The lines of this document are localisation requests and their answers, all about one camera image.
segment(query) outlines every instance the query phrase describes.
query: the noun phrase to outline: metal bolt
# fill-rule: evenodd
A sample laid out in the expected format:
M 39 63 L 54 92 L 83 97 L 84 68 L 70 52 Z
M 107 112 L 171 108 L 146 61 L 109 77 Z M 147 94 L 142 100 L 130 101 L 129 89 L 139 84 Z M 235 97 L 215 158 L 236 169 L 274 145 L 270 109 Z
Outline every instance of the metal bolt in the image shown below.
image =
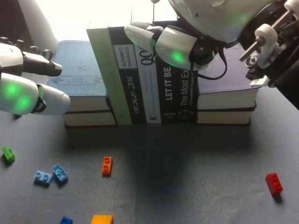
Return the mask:
M 294 14 L 294 11 L 289 10 L 285 14 L 283 14 L 273 25 L 272 28 L 277 31 L 278 28 L 282 24 L 284 24 L 292 15 Z M 263 46 L 265 44 L 265 40 L 262 40 L 261 37 L 257 37 L 256 41 L 244 52 L 244 54 L 241 55 L 239 60 L 243 62 L 249 55 L 252 54 L 255 50 L 257 50 L 260 46 Z

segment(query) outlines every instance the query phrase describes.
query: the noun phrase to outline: row of books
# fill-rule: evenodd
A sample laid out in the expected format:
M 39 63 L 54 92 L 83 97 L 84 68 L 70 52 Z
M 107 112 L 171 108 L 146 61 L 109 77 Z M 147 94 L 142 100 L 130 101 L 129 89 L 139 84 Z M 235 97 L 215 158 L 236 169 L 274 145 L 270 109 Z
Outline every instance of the row of books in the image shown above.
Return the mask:
M 60 42 L 55 61 L 63 66 L 63 73 L 49 79 L 48 85 L 71 97 L 71 109 L 64 114 L 67 127 L 250 122 L 258 89 L 250 87 L 248 69 L 238 60 L 243 53 L 240 45 L 225 51 L 228 71 L 222 79 L 204 80 L 133 44 L 124 25 L 134 20 L 144 21 L 132 8 L 123 21 L 91 23 L 90 42 Z M 154 24 L 166 27 L 177 21 Z M 223 70 L 217 55 L 200 72 L 216 77 Z

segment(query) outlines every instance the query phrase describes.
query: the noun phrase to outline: dark blue lego brick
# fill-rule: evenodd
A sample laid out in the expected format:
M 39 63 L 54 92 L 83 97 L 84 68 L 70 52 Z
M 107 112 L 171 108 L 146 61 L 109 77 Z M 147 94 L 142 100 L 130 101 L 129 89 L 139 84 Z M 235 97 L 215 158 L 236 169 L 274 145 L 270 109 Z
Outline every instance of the dark blue lego brick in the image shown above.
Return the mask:
M 52 180 L 53 180 L 53 175 L 52 174 L 47 174 L 42 171 L 37 171 L 36 174 L 34 175 L 35 182 L 43 183 L 46 185 L 50 185 Z
M 72 224 L 73 223 L 73 220 L 71 220 L 70 218 L 64 216 L 62 218 L 62 220 L 60 221 L 60 224 Z
M 55 175 L 58 177 L 59 181 L 62 182 L 67 178 L 67 173 L 65 170 L 61 167 L 61 165 L 58 163 L 55 166 L 53 166 L 53 171 Z

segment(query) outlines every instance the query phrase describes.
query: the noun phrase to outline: table surface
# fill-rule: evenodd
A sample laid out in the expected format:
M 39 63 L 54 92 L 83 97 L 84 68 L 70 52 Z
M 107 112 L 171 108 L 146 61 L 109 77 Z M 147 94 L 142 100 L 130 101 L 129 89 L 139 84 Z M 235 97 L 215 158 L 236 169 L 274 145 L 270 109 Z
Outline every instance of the table surface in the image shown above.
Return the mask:
M 0 112 L 1 146 L 16 155 L 11 166 L 0 160 L 0 222 L 90 224 L 98 214 L 115 224 L 298 223 L 299 112 L 276 89 L 261 89 L 257 105 L 250 126 L 66 130 L 62 116 Z M 114 159 L 110 178 L 104 156 Z M 58 162 L 66 185 L 33 184 Z M 275 172 L 280 202 L 265 182 Z

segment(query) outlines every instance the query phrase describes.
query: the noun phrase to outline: toy brick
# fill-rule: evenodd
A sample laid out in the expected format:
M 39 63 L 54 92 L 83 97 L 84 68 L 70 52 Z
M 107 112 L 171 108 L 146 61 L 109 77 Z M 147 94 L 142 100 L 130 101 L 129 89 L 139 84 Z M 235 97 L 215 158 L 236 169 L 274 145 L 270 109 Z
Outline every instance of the toy brick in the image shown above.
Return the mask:
M 102 174 L 103 175 L 111 175 L 113 159 L 112 157 L 105 156 L 102 166 Z
M 52 167 L 55 175 L 58 177 L 59 181 L 62 182 L 67 178 L 67 173 L 65 170 L 61 167 L 61 165 L 58 163 L 55 166 Z
M 113 216 L 93 216 L 91 224 L 113 224 Z
M 4 156 L 8 162 L 13 163 L 15 161 L 15 155 L 13 154 L 11 148 L 4 146 L 2 148 L 2 152 L 4 153 Z
M 68 217 L 66 217 L 66 216 L 64 216 L 62 218 L 62 220 L 60 221 L 60 224 L 72 224 L 72 223 L 73 223 L 73 220 L 70 219 L 70 218 L 68 218 Z
M 284 190 L 277 174 L 268 174 L 265 180 L 272 196 L 280 195 L 280 193 Z
M 53 180 L 53 175 L 52 174 L 47 174 L 42 171 L 37 171 L 36 174 L 34 175 L 34 179 L 36 182 L 43 183 L 46 185 L 50 185 Z

